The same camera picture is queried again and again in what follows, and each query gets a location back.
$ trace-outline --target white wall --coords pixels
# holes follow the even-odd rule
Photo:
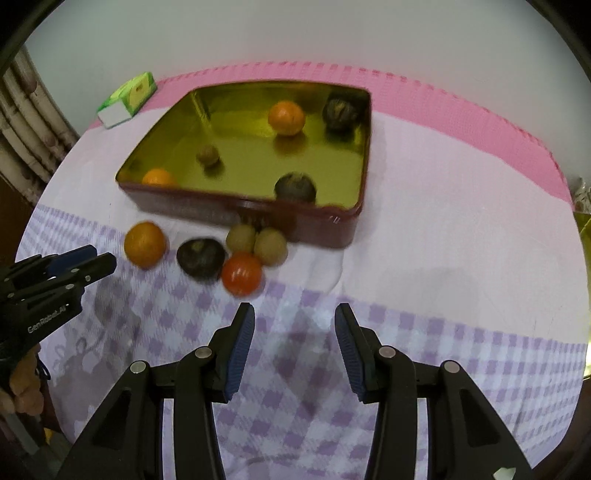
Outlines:
[[[522,126],[591,180],[591,84],[525,0],[66,0],[27,47],[83,132],[125,80],[253,60],[386,70]]]

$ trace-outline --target blue gripper pad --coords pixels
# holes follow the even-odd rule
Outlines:
[[[363,374],[363,362],[355,345],[353,333],[347,321],[347,315],[351,311],[348,304],[342,303],[335,310],[335,332],[339,342],[340,354],[345,363],[347,377],[353,393],[357,394],[359,401],[363,401],[366,394],[365,376]]]
[[[96,248],[93,245],[76,248],[75,250],[71,250],[55,257],[55,259],[53,259],[47,266],[47,274],[49,277],[59,277],[60,275],[69,272],[72,268],[76,268],[76,265],[80,265],[96,256]]]
[[[242,325],[238,330],[236,341],[229,355],[228,371],[226,373],[226,385],[224,394],[230,401],[240,387],[244,366],[248,357],[248,351],[251,349],[252,337],[255,333],[255,309],[249,303],[242,303],[236,317],[242,310]]]

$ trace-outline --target kiwi fruit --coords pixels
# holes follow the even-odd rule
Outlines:
[[[267,267],[281,265],[287,258],[287,241],[279,230],[265,228],[256,236],[254,254]]]
[[[234,225],[226,237],[226,246],[232,253],[252,253],[255,246],[256,230],[252,225]]]
[[[198,162],[205,168],[214,166],[220,160],[220,152],[214,145],[205,145],[197,153]]]

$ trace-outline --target pink tablecloth border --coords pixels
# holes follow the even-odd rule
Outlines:
[[[159,81],[158,91],[144,110],[170,107],[188,91],[201,86],[271,79],[312,80],[368,89],[374,111],[435,129],[490,153],[572,206],[566,179],[539,139],[486,108],[393,73],[309,61],[216,67]],[[90,128],[98,126],[97,121]]]

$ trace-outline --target curtain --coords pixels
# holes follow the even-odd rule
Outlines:
[[[0,176],[36,205],[77,140],[23,47],[0,80]]]

